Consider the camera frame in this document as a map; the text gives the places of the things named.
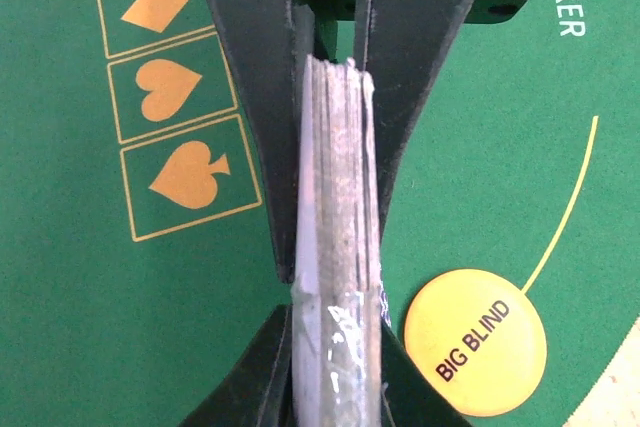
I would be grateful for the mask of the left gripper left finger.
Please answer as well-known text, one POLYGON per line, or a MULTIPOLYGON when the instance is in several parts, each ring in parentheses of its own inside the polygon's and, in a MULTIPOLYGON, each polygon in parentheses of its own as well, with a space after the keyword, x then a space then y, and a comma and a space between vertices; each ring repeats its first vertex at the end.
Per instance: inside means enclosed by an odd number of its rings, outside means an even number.
POLYGON ((183 426, 293 426, 292 307, 278 305, 183 426))

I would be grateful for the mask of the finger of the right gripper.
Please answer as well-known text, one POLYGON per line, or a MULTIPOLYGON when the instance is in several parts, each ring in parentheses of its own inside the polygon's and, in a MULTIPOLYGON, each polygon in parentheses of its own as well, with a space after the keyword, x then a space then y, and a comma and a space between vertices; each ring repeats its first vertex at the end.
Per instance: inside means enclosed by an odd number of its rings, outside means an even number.
POLYGON ((207 0, 257 148, 279 279, 295 270, 298 119, 294 0, 207 0))
POLYGON ((356 59, 374 82, 379 220, 412 130, 474 0, 360 0, 356 59))

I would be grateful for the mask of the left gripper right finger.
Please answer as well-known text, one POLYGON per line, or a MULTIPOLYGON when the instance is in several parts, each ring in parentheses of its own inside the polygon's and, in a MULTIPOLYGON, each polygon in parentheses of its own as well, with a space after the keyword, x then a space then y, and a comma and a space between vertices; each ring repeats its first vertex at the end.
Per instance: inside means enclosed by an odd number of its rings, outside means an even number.
POLYGON ((471 427, 424 378, 391 328, 381 322, 381 425, 471 427))

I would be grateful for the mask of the blue playing card deck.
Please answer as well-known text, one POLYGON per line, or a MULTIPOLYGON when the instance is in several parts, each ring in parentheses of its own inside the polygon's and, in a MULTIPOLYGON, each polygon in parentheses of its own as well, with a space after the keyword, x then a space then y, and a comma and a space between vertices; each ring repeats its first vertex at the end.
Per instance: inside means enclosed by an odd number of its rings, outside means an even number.
POLYGON ((381 423, 374 84, 309 56, 301 106, 292 387, 300 426, 381 423))

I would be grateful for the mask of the orange small blind button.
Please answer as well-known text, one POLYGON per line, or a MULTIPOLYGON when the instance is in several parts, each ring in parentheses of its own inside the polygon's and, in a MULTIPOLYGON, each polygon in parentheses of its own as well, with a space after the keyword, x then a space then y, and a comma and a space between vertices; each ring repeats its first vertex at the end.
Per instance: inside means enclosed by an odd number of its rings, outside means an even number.
POLYGON ((427 282, 409 305, 403 337, 425 379, 474 417, 522 405, 546 367, 536 308, 510 281, 485 270, 456 269, 427 282))

